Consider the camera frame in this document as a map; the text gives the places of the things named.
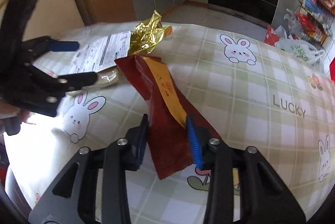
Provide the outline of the person's left hand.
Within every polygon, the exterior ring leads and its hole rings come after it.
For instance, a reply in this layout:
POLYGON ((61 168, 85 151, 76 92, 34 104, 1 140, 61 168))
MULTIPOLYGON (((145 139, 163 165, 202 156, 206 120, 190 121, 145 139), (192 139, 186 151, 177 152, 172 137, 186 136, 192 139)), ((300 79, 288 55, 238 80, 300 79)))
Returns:
POLYGON ((3 99, 0 100, 0 119, 1 121, 6 118, 19 116, 22 122, 26 122, 31 116, 31 112, 19 109, 18 107, 9 105, 3 99))

